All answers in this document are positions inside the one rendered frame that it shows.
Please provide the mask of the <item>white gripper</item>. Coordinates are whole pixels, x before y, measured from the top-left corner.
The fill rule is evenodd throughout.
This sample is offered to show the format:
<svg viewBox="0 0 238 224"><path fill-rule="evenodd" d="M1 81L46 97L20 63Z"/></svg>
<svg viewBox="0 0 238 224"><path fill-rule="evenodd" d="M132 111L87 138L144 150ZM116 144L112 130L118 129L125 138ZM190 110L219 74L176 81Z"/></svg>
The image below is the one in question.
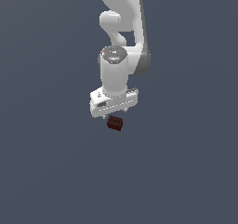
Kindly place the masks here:
<svg viewBox="0 0 238 224"><path fill-rule="evenodd" d="M127 112L129 108L138 103L139 90L137 88L128 89L125 94L117 97L107 96L102 88L98 88L90 93L90 112L94 118L106 118L113 112Z"/></svg>

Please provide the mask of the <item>dark red brick block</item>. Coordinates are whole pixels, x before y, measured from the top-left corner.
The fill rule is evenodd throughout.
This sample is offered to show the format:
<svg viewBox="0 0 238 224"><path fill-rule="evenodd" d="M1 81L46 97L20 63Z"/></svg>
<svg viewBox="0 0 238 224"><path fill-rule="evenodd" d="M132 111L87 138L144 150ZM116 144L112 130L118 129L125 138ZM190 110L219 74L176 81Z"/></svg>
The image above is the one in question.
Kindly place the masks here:
<svg viewBox="0 0 238 224"><path fill-rule="evenodd" d="M123 127L123 119L120 117L116 117L116 116L110 116L108 121L107 121L107 126L110 129L114 129L117 131L120 131Z"/></svg>

